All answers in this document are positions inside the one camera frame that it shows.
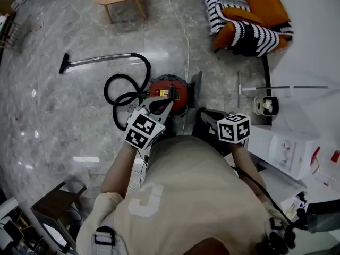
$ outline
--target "vacuum hose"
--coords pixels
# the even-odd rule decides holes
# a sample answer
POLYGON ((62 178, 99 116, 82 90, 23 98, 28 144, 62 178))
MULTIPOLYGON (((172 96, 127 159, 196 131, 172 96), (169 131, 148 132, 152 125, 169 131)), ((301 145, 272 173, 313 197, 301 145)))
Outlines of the vacuum hose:
POLYGON ((126 130, 126 126, 122 126, 120 124, 120 122, 118 121, 118 116, 117 116, 117 108, 121 107, 121 106, 125 106, 128 105, 129 103, 133 102, 137 97, 139 98, 139 104, 141 104, 142 102, 142 93, 145 90, 149 79, 150 79, 150 75, 151 75, 151 64, 150 62, 142 55, 137 54, 137 53, 131 53, 131 57, 137 57, 139 59, 141 59, 144 63, 145 63, 145 67, 147 69, 147 73, 144 79, 144 82, 142 84, 141 87, 138 86, 138 84, 128 75, 126 74, 115 74, 112 77, 110 77, 104 86, 104 97, 106 99, 107 102, 109 102, 112 106, 112 116, 113 116, 113 121, 115 122, 116 126, 120 129, 125 131, 126 130), (117 99, 114 101, 112 100, 109 95, 108 95, 108 87, 111 84, 112 81, 114 81, 115 79, 127 79, 136 89, 136 92, 127 92, 124 93, 122 95, 120 95, 119 97, 117 97, 117 99))

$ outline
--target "person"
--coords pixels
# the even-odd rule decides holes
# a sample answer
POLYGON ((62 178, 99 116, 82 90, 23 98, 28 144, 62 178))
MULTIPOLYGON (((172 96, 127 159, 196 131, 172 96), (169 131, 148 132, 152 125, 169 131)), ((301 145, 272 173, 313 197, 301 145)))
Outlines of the person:
MULTIPOLYGON (((236 167, 265 187, 247 150, 228 146, 236 167)), ((126 196, 136 153, 124 143, 115 158, 78 233, 79 255, 257 254, 268 219, 284 222, 250 179, 237 176, 214 147, 189 135, 153 145, 143 185, 126 196), (106 235, 114 241, 101 238, 103 227, 113 229, 106 235), (108 248, 111 253, 101 253, 108 248)))

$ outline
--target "beige t-shirt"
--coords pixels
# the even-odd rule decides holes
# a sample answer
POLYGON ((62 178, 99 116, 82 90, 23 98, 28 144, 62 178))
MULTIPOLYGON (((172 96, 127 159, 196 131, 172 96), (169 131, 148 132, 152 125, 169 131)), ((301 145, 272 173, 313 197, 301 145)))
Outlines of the beige t-shirt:
POLYGON ((138 191, 124 200, 117 193, 98 196, 77 251, 91 254, 91 237, 104 221, 129 255, 181 255, 210 237, 231 255, 255 254, 270 218, 266 208, 213 147, 196 137, 174 137, 153 147, 138 191))

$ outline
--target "gray marble floor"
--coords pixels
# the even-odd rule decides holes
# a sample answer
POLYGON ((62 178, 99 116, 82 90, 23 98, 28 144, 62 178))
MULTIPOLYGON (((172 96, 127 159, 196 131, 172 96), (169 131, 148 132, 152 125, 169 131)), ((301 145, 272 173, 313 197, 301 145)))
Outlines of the gray marble floor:
MULTIPOLYGON (((136 59, 90 64, 59 75, 65 52, 71 60, 136 52, 150 61, 152 77, 185 76, 187 43, 169 0, 143 2, 146 20, 135 2, 127 1, 109 7, 113 24, 92 0, 29 0, 20 8, 16 21, 31 32, 22 53, 6 50, 0 66, 0 176, 5 192, 28 215, 33 203, 65 179, 70 189, 74 182, 88 186, 80 199, 82 213, 88 214, 122 145, 123 132, 113 123, 104 84, 115 73, 127 73, 140 85, 145 77, 145 67, 136 59), (99 162, 75 161, 74 156, 98 157, 99 162)), ((224 50, 214 54, 204 1, 172 4, 190 41, 189 80, 203 72, 200 106, 236 111, 237 72, 245 86, 262 85, 261 60, 224 50)), ((127 91, 133 88, 124 80, 110 87, 112 97, 127 91)), ((252 96, 241 97, 247 114, 252 96)), ((191 131, 193 115, 186 117, 185 133, 191 131)), ((182 118, 176 120, 178 130, 182 124, 182 118)), ((138 173, 133 177, 139 180, 138 173)))

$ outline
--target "vacuum nozzle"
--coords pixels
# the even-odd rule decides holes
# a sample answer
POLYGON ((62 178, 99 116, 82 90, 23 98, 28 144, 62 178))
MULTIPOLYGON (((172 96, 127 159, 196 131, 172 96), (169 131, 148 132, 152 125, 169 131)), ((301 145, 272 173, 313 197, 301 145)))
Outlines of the vacuum nozzle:
POLYGON ((71 63, 69 62, 69 58, 70 58, 69 54, 65 53, 62 64, 60 65, 59 74, 63 74, 66 68, 71 65, 71 63))

